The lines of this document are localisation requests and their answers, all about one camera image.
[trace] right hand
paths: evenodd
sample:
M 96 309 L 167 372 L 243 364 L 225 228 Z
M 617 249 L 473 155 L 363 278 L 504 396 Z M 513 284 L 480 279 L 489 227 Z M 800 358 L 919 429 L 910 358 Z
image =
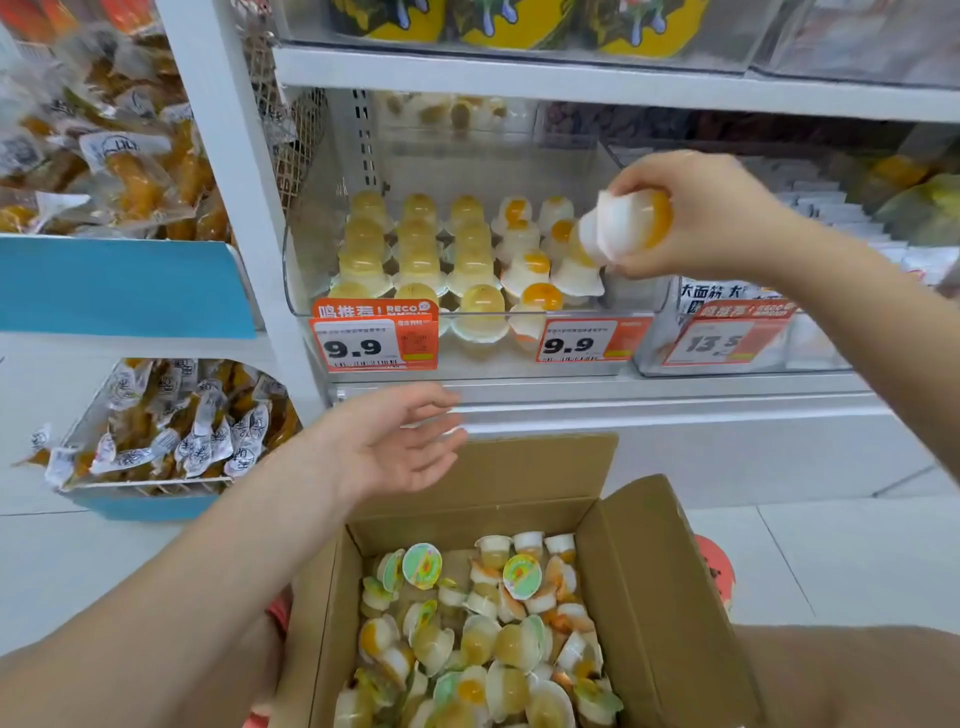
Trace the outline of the right hand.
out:
M 620 260 L 627 278 L 688 276 L 775 285 L 776 272 L 810 225 L 729 155 L 652 154 L 610 183 L 614 195 L 657 187 L 670 194 L 673 225 L 654 248 Z

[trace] floor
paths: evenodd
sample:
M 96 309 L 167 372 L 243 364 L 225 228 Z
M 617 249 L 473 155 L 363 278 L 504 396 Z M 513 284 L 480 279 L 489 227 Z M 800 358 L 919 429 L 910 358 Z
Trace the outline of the floor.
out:
M 0 463 L 43 422 L 59 438 L 112 361 L 0 351 Z M 736 572 L 745 623 L 916 623 L 960 633 L 960 497 L 898 497 L 692 510 Z M 176 524 L 108 522 L 0 466 L 0 654 L 40 639 L 157 553 Z

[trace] white shelf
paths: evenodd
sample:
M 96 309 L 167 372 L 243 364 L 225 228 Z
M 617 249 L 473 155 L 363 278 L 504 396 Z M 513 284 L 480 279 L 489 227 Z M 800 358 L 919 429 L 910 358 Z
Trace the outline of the white shelf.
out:
M 0 332 L 0 356 L 98 356 L 123 358 L 232 359 L 276 373 L 273 349 L 267 334 L 255 339 L 159 339 L 145 336 L 92 336 L 57 333 Z
M 584 62 L 518 61 L 391 49 L 280 45 L 283 85 L 960 122 L 960 91 L 691 73 Z

